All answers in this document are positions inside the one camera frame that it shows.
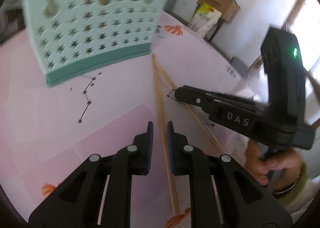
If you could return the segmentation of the person's right hand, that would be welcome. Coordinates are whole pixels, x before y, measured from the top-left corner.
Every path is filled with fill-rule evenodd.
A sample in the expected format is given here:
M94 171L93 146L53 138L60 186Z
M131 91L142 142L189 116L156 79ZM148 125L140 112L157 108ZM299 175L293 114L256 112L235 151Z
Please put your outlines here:
M270 171L282 171L274 185L276 191L291 187L298 180L304 163L301 154L294 149L283 151L267 160L262 160L260 158L260 146L254 140L249 140L245 156L244 168L263 186L269 183L267 174Z

